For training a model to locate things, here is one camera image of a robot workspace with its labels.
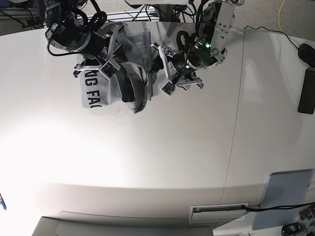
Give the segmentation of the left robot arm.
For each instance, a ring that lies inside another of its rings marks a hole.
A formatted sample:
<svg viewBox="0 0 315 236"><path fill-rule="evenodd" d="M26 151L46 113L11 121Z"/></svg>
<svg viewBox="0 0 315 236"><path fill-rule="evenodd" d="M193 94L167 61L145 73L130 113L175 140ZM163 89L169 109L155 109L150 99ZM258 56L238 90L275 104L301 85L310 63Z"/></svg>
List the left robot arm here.
<svg viewBox="0 0 315 236"><path fill-rule="evenodd" d="M189 34L181 30L177 33L177 50L156 42L151 44L158 51L151 71L164 70L165 78L159 87L168 95L178 88L188 90L192 85L202 89L204 84L196 71L216 66L226 59L225 46L235 21L234 11L244 1L215 0L207 8L205 3L203 0L197 10L195 32Z"/></svg>

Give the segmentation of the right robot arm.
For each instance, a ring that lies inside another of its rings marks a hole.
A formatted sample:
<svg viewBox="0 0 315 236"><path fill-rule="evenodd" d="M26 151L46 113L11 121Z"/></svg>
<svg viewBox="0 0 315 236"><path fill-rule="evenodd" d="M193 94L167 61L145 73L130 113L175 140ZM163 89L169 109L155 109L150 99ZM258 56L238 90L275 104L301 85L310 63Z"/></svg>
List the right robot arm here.
<svg viewBox="0 0 315 236"><path fill-rule="evenodd" d="M94 71L106 79L113 77L120 69L115 54L121 44L117 37L124 22L115 22L103 35L98 30L106 23L107 14L92 1L96 13L88 18L81 10L84 0L47 0L47 31L45 37L47 48L54 46L63 50L61 56L82 55L82 63L74 67L73 75L83 71Z"/></svg>

